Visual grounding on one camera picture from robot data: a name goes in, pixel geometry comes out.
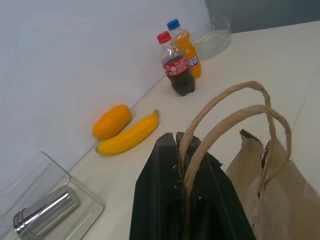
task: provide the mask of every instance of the yellow banana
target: yellow banana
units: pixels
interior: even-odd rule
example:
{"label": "yellow banana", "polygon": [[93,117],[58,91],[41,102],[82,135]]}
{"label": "yellow banana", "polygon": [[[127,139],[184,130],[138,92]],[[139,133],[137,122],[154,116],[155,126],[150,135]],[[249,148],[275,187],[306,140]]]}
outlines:
{"label": "yellow banana", "polygon": [[144,117],[132,128],[117,136],[101,141],[95,147],[95,150],[97,153],[107,156],[123,153],[142,142],[157,128],[158,124],[159,111],[154,110],[152,114]]}

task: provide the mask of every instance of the white table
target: white table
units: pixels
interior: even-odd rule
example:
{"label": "white table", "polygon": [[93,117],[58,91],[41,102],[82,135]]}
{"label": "white table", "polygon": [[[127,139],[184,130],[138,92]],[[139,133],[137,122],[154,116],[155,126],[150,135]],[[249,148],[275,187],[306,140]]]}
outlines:
{"label": "white table", "polygon": [[[291,159],[320,192],[318,143],[320,139],[320,21],[292,26],[236,33],[231,45],[219,56],[202,62],[202,77],[196,90],[177,96],[169,80],[162,79],[132,110],[131,127],[143,116],[160,111],[157,130],[135,148],[111,157],[93,149],[71,171],[105,203],[105,210],[85,239],[129,239],[136,180],[157,138],[167,132],[185,131],[202,107],[223,89],[246,81],[258,81],[271,95],[275,110],[288,120],[293,131]],[[195,135],[203,138],[232,112],[262,104],[259,92],[244,89],[219,103],[198,126]],[[221,137],[210,149],[223,168],[230,164],[241,146],[239,130],[245,128],[269,139],[265,115],[247,119]],[[284,140],[277,125],[277,135]]]}

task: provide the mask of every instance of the clear plastic tray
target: clear plastic tray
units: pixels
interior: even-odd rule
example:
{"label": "clear plastic tray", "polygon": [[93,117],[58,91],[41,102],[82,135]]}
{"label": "clear plastic tray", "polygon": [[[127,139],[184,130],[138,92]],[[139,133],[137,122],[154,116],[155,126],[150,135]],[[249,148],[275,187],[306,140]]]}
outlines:
{"label": "clear plastic tray", "polygon": [[[104,211],[103,202],[44,152],[38,153],[26,163],[25,165],[17,166],[20,169],[17,172],[21,173],[21,169],[23,169],[22,175],[1,179],[4,184],[1,184],[0,189],[0,239],[82,239]],[[63,186],[68,186],[74,190],[80,202],[77,208],[68,213],[57,225],[41,236],[35,235],[34,231],[32,231],[32,224],[36,219],[18,235],[13,225],[15,215]]]}

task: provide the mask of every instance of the metal canister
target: metal canister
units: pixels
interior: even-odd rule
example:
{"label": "metal canister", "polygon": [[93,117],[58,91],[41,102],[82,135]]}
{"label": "metal canister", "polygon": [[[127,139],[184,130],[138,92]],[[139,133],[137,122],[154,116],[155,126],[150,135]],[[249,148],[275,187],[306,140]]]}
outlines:
{"label": "metal canister", "polygon": [[18,212],[13,218],[14,230],[19,236],[32,234],[41,237],[79,204],[76,192],[65,185]]}

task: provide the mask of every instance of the brown paper bag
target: brown paper bag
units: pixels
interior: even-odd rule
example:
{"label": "brown paper bag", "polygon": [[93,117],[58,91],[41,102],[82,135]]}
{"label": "brown paper bag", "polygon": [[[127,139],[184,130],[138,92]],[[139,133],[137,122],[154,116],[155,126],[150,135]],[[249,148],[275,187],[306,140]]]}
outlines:
{"label": "brown paper bag", "polygon": [[[282,115],[271,108],[270,96],[258,82],[250,81],[231,86],[204,106],[181,140],[181,166],[184,167],[188,146],[204,116],[221,100],[244,88],[260,91],[265,105],[246,107],[223,119],[209,131],[193,154],[184,175],[186,224],[195,176],[206,152],[221,135],[237,123],[266,113],[271,136],[266,149],[257,138],[243,131],[242,148],[226,173],[258,240],[319,240],[320,227],[317,226],[320,224],[320,198],[289,160],[292,151],[290,126]],[[277,140],[273,118],[285,129],[286,150]],[[263,152],[265,164],[262,166]]]}
{"label": "brown paper bag", "polygon": [[[231,179],[249,221],[254,215],[253,199],[260,177],[261,149],[253,138],[245,138],[241,150],[232,161],[226,174]],[[286,151],[276,141],[273,152],[274,171],[285,159]],[[243,174],[244,166],[250,166]],[[258,219],[254,234],[258,240],[319,240],[320,197],[302,176],[293,161],[289,160],[261,193]]]}

